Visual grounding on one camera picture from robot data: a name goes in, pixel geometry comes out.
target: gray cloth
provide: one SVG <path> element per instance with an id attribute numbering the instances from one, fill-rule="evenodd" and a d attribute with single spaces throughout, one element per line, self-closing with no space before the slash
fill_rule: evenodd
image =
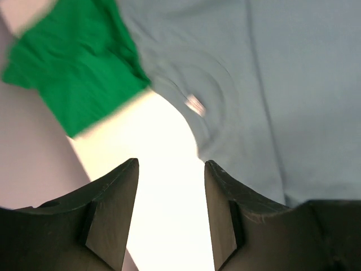
<path id="1" fill-rule="evenodd" d="M 360 0 L 118 1 L 202 160 L 289 206 L 361 199 Z"/>

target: shirt tag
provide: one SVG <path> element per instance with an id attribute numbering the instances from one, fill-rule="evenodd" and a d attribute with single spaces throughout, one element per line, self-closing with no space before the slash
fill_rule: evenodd
<path id="1" fill-rule="evenodd" d="M 205 107 L 200 103 L 200 101 L 192 94 L 187 97 L 186 106 L 189 107 L 190 110 L 194 111 L 201 117 L 205 115 Z"/>

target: garment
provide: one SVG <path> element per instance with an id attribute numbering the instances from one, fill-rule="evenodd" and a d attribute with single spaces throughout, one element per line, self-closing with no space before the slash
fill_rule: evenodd
<path id="1" fill-rule="evenodd" d="M 58 0 L 9 59 L 3 81 L 37 89 L 71 137 L 149 84 L 114 0 Z"/>
<path id="2" fill-rule="evenodd" d="M 359 0 L 118 2 L 203 161 L 289 206 L 361 199 Z"/>

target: folded green cloth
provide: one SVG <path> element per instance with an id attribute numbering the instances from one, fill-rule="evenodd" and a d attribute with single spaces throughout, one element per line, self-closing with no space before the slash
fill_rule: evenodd
<path id="1" fill-rule="evenodd" d="M 149 85 L 114 0 L 58 0 L 14 44 L 2 80 L 37 89 L 70 137 Z"/>

